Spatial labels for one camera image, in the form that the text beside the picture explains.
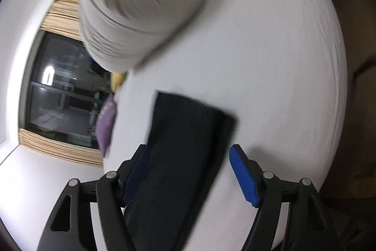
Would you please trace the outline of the black pants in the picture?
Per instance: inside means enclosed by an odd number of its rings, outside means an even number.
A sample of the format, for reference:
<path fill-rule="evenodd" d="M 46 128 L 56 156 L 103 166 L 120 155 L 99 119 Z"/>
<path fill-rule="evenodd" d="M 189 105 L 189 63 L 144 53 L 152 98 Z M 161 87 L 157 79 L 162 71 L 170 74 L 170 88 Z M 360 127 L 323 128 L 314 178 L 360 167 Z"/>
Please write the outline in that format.
<path fill-rule="evenodd" d="M 137 250 L 183 250 L 235 126 L 220 109 L 158 93 L 147 141 L 150 167 L 125 210 Z"/>

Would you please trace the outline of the beige curtain left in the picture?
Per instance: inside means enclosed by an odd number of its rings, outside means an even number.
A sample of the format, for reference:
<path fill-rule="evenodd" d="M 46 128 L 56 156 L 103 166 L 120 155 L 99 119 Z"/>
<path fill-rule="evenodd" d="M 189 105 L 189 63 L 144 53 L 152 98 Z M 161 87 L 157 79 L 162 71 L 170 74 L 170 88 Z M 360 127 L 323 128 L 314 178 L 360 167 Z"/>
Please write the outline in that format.
<path fill-rule="evenodd" d="M 72 163 L 94 167 L 103 166 L 103 158 L 98 150 L 48 139 L 25 129 L 19 129 L 19 145 L 25 146 L 28 149 L 41 154 L 67 160 Z"/>

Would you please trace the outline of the beige curtain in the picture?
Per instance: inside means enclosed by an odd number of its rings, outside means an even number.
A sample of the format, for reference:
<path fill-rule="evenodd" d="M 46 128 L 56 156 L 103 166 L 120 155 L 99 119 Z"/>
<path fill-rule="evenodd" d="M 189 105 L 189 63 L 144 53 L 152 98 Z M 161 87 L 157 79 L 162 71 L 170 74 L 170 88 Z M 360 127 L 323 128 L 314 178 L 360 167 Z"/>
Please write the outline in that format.
<path fill-rule="evenodd" d="M 48 139 L 25 129 L 19 129 L 19 145 L 25 146 L 28 149 L 41 154 L 67 160 L 72 163 L 94 167 L 103 166 L 103 158 L 98 150 Z"/>
<path fill-rule="evenodd" d="M 79 0 L 54 0 L 39 29 L 82 41 L 80 36 Z"/>

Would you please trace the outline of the purple pillow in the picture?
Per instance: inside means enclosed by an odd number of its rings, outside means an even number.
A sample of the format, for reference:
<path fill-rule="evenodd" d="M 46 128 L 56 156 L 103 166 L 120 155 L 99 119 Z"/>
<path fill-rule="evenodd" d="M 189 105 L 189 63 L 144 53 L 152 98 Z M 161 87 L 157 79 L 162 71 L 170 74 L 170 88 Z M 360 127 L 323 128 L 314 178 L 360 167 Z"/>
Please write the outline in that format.
<path fill-rule="evenodd" d="M 105 157 L 111 144 L 112 130 L 117 116 L 117 104 L 114 95 L 110 94 L 100 110 L 96 122 L 96 138 L 101 155 Z"/>

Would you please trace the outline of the dark glass window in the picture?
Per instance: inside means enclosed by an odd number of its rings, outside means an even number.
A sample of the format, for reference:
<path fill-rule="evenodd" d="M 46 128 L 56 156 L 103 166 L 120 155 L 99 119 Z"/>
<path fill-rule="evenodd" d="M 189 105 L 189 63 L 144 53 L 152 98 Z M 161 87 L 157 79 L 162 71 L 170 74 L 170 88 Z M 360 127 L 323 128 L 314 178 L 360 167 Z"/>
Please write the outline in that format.
<path fill-rule="evenodd" d="M 38 31 L 22 79 L 19 127 L 97 150 L 96 122 L 110 93 L 110 72 L 83 42 Z"/>

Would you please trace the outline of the yellow pillow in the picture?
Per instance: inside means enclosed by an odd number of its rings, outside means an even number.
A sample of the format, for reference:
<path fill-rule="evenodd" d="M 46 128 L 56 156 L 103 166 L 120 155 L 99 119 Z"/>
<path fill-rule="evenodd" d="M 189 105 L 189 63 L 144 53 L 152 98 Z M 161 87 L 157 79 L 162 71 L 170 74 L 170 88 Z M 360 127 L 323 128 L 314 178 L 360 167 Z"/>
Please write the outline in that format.
<path fill-rule="evenodd" d="M 110 85 L 111 85 L 112 92 L 116 92 L 117 89 L 122 86 L 126 77 L 127 77 L 127 73 L 111 73 Z"/>

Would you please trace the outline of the beige curtain right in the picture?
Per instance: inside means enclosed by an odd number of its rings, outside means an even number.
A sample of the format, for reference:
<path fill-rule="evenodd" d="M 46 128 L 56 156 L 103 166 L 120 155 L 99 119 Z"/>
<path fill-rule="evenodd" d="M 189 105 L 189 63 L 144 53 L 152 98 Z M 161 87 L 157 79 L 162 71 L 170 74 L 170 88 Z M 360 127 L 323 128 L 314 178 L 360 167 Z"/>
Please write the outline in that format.
<path fill-rule="evenodd" d="M 39 29 L 82 41 L 80 36 L 79 0 L 54 0 Z"/>

